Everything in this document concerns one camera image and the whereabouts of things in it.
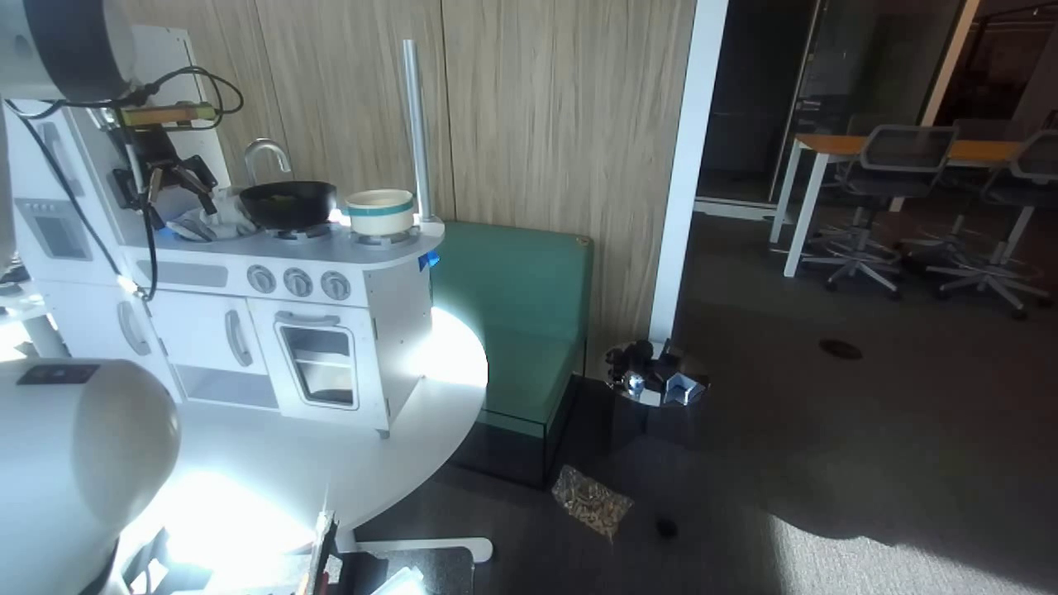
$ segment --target white play kitchen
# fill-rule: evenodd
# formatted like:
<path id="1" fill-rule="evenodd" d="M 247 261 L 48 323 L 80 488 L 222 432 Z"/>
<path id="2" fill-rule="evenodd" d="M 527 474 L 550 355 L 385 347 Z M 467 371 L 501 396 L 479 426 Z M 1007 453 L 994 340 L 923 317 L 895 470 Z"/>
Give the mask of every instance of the white play kitchen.
<path id="1" fill-rule="evenodd" d="M 185 51 L 173 28 L 137 37 L 156 59 Z M 444 235 L 413 226 L 419 167 L 416 196 L 338 193 L 261 140 L 247 179 L 263 155 L 279 175 L 231 189 L 215 131 L 143 135 L 137 155 L 173 160 L 144 175 L 92 113 L 26 113 L 7 109 L 20 259 L 71 358 L 134 361 L 182 399 L 389 431 L 424 374 Z"/>

